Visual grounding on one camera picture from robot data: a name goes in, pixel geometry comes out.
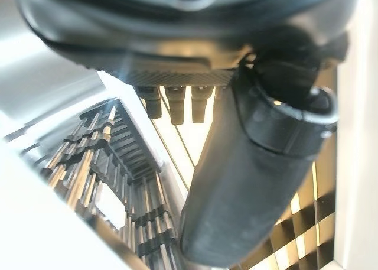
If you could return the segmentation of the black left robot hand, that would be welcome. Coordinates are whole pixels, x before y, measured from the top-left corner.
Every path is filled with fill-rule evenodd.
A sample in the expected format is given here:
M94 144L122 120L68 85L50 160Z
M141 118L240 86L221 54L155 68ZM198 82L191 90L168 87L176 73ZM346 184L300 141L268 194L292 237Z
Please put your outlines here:
M190 262L228 267L269 235L338 121L315 82L344 61L357 0L16 0L50 49L135 86L157 118L164 87L181 123L218 87L180 226Z

